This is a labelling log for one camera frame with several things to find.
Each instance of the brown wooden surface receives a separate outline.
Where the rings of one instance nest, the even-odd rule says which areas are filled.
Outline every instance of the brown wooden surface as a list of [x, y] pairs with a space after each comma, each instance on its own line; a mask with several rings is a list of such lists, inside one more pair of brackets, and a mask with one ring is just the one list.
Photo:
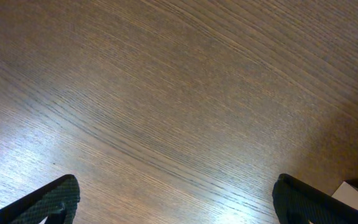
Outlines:
[[75, 223], [276, 223], [282, 172], [358, 177], [358, 1], [0, 1], [0, 208], [71, 173]]

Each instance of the laminate flooring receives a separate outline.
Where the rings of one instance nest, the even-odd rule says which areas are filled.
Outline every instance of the laminate flooring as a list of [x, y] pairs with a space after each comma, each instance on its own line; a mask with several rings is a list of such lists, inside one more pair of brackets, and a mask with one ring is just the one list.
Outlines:
[[358, 1], [0, 0], [0, 208], [74, 174], [75, 223], [278, 223], [283, 172], [358, 177]]

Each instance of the wooden floor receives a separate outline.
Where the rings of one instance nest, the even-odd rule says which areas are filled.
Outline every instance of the wooden floor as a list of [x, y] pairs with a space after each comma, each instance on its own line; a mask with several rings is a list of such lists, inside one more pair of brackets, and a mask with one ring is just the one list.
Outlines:
[[75, 174], [75, 223], [277, 223], [282, 172], [358, 177], [358, 1], [0, 0], [0, 208]]

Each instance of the wood grain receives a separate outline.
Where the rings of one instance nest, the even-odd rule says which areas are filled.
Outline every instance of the wood grain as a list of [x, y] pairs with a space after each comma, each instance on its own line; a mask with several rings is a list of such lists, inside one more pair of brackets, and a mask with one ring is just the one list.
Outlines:
[[277, 223], [282, 172], [358, 177], [358, 1], [0, 0], [0, 208], [71, 173], [75, 223]]

